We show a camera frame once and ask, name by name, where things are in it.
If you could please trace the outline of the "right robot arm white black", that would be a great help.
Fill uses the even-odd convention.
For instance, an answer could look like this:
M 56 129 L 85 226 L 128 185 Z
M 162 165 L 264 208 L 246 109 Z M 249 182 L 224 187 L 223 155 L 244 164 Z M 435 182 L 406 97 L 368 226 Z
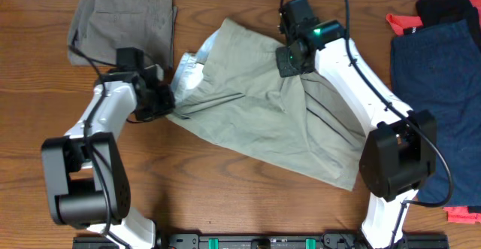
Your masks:
M 436 154 L 409 125 L 436 136 L 428 111 L 415 112 L 395 96 L 359 56 L 345 28 L 321 22 L 308 0 L 280 5 L 279 30 L 287 45 L 277 49 L 281 77 L 315 72 L 332 84 L 362 126 L 367 139 L 359 161 L 370 190 L 368 213 L 357 234 L 328 232 L 324 248 L 447 248 L 445 235 L 405 234 L 408 202 L 434 173 Z

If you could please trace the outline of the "light khaki shorts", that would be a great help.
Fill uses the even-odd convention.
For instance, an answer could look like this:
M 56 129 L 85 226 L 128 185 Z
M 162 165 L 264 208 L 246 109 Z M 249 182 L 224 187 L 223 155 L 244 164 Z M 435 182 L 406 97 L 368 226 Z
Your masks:
M 359 121 L 320 75 L 281 77 L 279 46 L 224 20 L 181 57 L 169 120 L 212 144 L 352 190 L 365 142 Z

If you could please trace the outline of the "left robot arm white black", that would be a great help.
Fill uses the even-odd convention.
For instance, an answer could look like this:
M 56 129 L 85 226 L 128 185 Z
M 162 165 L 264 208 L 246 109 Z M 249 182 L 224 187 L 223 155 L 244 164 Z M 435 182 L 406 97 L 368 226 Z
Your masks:
M 131 206 L 131 190 L 117 139 L 130 116 L 148 123 L 175 108 L 162 68 L 146 65 L 144 51 L 116 49 L 116 61 L 99 72 L 81 118 L 62 137 L 41 146 L 50 216 L 58 225 L 84 229 L 74 248 L 161 248 L 151 219 Z

